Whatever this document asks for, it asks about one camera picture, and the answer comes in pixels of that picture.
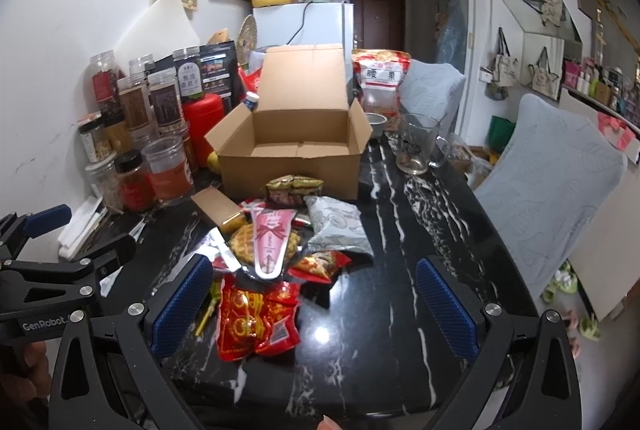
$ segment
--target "lemon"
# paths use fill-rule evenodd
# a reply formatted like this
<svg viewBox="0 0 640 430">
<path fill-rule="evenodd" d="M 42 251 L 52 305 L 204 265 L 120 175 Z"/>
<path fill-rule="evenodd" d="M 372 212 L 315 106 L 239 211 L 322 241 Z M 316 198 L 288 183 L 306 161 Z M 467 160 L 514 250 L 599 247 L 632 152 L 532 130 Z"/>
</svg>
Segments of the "lemon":
<svg viewBox="0 0 640 430">
<path fill-rule="evenodd" d="M 209 154 L 209 157 L 207 157 L 207 164 L 209 165 L 209 170 L 220 175 L 220 162 L 218 161 L 217 153 L 211 152 Z"/>
</svg>

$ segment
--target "chair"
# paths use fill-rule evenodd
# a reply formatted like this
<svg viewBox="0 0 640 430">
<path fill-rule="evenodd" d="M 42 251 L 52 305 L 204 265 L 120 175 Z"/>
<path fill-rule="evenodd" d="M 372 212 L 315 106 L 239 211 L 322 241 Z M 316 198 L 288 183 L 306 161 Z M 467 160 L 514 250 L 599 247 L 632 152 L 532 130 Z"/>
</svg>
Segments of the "chair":
<svg viewBox="0 0 640 430">
<path fill-rule="evenodd" d="M 534 298 L 625 171 L 626 156 L 588 119 L 520 100 L 513 136 L 475 193 Z"/>
<path fill-rule="evenodd" d="M 411 60 L 399 89 L 401 110 L 437 119 L 442 124 L 440 134 L 446 136 L 460 106 L 465 79 L 448 63 Z"/>
</svg>

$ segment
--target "doorway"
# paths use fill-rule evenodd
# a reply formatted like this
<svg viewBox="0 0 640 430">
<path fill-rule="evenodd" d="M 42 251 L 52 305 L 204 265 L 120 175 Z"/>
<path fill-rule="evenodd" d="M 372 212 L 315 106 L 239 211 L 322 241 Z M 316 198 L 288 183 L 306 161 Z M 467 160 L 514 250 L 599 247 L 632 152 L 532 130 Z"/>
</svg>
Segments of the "doorway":
<svg viewBox="0 0 640 430">
<path fill-rule="evenodd" d="M 405 0 L 351 0 L 358 48 L 405 50 Z"/>
</svg>

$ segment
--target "metal bowl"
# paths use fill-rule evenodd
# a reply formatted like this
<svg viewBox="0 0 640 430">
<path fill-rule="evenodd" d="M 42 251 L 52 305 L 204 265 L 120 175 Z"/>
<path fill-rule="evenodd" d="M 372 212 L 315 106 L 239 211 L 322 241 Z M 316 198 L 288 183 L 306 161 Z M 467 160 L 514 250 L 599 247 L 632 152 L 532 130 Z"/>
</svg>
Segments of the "metal bowl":
<svg viewBox="0 0 640 430">
<path fill-rule="evenodd" d="M 370 112 L 366 113 L 365 116 L 367 116 L 367 120 L 369 121 L 369 124 L 373 129 L 373 131 L 371 132 L 371 138 L 379 139 L 380 136 L 382 135 L 382 132 L 385 130 L 385 124 L 387 121 L 386 117 L 380 114 L 373 114 Z"/>
</svg>

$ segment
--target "white refrigerator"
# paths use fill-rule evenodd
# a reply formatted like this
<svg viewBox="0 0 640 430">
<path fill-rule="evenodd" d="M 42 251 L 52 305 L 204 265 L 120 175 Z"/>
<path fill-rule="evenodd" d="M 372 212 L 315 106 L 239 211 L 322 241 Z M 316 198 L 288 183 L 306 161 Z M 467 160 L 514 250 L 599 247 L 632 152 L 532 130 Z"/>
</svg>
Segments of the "white refrigerator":
<svg viewBox="0 0 640 430">
<path fill-rule="evenodd" d="M 289 4 L 254 9 L 258 25 L 258 48 L 287 44 L 341 44 L 346 79 L 350 80 L 353 75 L 353 4 L 311 3 L 305 12 L 306 6 Z"/>
</svg>

